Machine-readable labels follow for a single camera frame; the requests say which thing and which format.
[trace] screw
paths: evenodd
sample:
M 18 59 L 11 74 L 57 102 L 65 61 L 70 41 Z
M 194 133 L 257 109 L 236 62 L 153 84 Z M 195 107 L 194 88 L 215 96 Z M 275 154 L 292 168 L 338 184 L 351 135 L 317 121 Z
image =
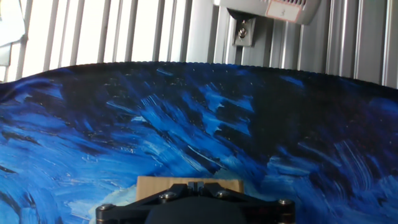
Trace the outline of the screw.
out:
M 218 198 L 225 198 L 229 195 L 229 192 L 226 190 L 220 190 L 219 192 L 217 192 L 216 197 Z
M 239 30 L 239 33 L 238 33 L 239 38 L 243 39 L 246 36 L 246 34 L 248 34 L 248 32 L 246 31 L 245 28 L 242 28 L 241 30 Z
M 278 203 L 280 203 L 281 205 L 290 205 L 292 201 L 289 199 L 279 199 Z
M 174 198 L 175 196 L 177 196 L 177 194 L 174 192 L 166 192 L 166 193 L 160 195 L 159 197 L 160 197 L 160 199 L 168 200 L 168 199 Z
M 106 210 L 109 210 L 109 209 L 111 209 L 111 208 L 113 208 L 113 207 L 116 207 L 116 205 L 113 205 L 113 204 L 103 204 L 103 205 L 99 206 L 98 209 L 101 210 L 101 211 L 106 211 Z

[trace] vertical metal slat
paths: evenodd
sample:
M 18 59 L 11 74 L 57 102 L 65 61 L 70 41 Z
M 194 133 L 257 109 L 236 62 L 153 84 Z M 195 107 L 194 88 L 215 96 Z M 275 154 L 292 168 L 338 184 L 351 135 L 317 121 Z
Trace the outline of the vertical metal slat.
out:
M 398 88 L 398 1 L 388 0 L 382 84 Z
M 120 21 L 122 19 L 122 7 L 123 7 L 123 0 L 120 0 L 119 1 L 119 7 L 118 7 L 118 19 L 116 21 L 116 31 L 115 31 L 115 35 L 114 35 L 112 62 L 116 61 L 116 56 L 118 55 Z
M 271 68 L 280 68 L 280 48 L 282 47 L 282 34 L 284 29 L 284 21 L 274 20 L 272 28 L 271 56 L 269 66 Z
M 30 23 L 30 16 L 32 15 L 32 5 L 33 5 L 33 0 L 27 0 L 25 16 L 24 16 L 25 34 L 21 38 L 21 47 L 19 49 L 19 58 L 18 58 L 18 67 L 17 67 L 17 73 L 16 73 L 16 80 L 22 78 L 22 72 L 24 71 L 26 44 L 27 44 L 28 35 L 29 35 L 29 23 Z
M 235 28 L 236 28 L 236 20 L 229 16 L 228 22 L 228 35 L 227 41 L 225 46 L 225 63 L 227 64 L 234 64 L 236 61 L 236 46 L 233 45 L 234 42 L 234 35 L 235 35 Z
M 187 61 L 188 52 L 188 38 L 189 30 L 191 28 L 191 14 L 192 14 L 192 0 L 186 0 L 185 2 L 185 12 L 184 12 L 184 23 L 182 29 L 182 41 L 181 41 L 181 54 L 180 62 Z
M 331 0 L 326 73 L 353 77 L 358 0 Z
M 177 0 L 173 0 L 172 19 L 170 22 L 170 34 L 169 44 L 167 45 L 167 61 L 171 61 L 172 48 L 173 48 L 173 36 L 174 36 L 174 25 L 175 25 L 175 13 L 177 12 Z
M 324 73 L 330 16 L 330 0 L 321 2 L 308 26 L 301 26 L 297 70 Z
M 213 16 L 215 15 L 214 10 L 218 10 L 216 7 L 214 7 L 211 1 L 193 1 L 192 8 L 195 10 L 191 14 L 187 52 L 188 62 L 208 61 L 211 25 L 213 23 Z M 204 12 L 212 16 L 203 16 Z
M 111 11 L 111 0 L 105 0 L 104 5 L 104 14 L 102 16 L 101 23 L 101 36 L 99 37 L 99 49 L 98 49 L 98 63 L 104 62 L 105 56 L 105 45 L 106 45 L 106 34 L 108 33 L 108 22 L 109 22 L 109 13 Z
M 217 33 L 214 52 L 214 63 L 224 63 L 228 35 L 229 13 L 226 7 L 220 7 L 217 21 Z
M 77 7 L 75 32 L 73 34 L 72 55 L 70 57 L 70 65 L 76 65 L 77 52 L 79 51 L 81 22 L 83 20 L 83 11 L 85 7 L 85 0 L 79 0 Z
M 360 0 L 354 78 L 381 83 L 386 0 Z
M 132 45 L 134 43 L 134 31 L 136 29 L 136 19 L 137 19 L 137 7 L 138 0 L 132 0 L 131 9 L 130 9 L 130 19 L 129 19 L 129 30 L 127 32 L 127 47 L 126 47 L 126 56 L 124 58 L 125 62 L 130 62 L 132 57 Z M 120 20 L 118 18 L 119 25 L 117 28 L 117 32 L 119 35 L 120 30 Z
M 69 6 L 70 6 L 70 0 L 67 1 L 67 8 L 65 10 L 65 20 L 63 21 L 62 40 L 61 40 L 61 48 L 60 48 L 60 58 L 58 60 L 58 68 L 60 68 L 62 66 L 62 54 L 63 54 L 63 46 L 65 45 L 65 36 L 67 33 Z
M 218 13 L 220 12 L 220 7 L 213 6 L 213 14 L 211 15 L 210 24 L 210 38 L 209 46 L 207 50 L 207 62 L 214 62 L 215 47 L 216 47 L 216 36 L 217 36 L 217 23 L 218 23 Z
M 59 3 L 59 0 L 52 1 L 49 34 L 47 36 L 47 46 L 45 48 L 43 71 L 47 71 L 50 69 L 52 45 L 54 42 L 55 22 L 57 20 L 57 12 L 58 12 L 58 3 Z
M 280 68 L 297 69 L 299 59 L 300 25 L 285 22 L 280 50 Z
M 159 5 L 157 7 L 156 27 L 155 27 L 154 53 L 152 54 L 152 61 L 154 62 L 159 61 L 160 41 L 162 39 L 164 4 L 165 0 L 159 0 Z
M 256 19 L 253 46 L 243 47 L 242 65 L 269 66 L 273 26 L 270 18 Z

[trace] dark blue swirl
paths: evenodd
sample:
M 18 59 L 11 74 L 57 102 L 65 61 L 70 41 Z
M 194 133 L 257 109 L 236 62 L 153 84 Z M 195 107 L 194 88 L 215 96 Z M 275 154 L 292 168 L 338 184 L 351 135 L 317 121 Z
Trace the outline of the dark blue swirl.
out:
M 398 91 L 271 68 L 111 63 L 0 85 L 0 223 L 88 223 L 138 175 L 242 179 L 297 223 L 398 222 Z

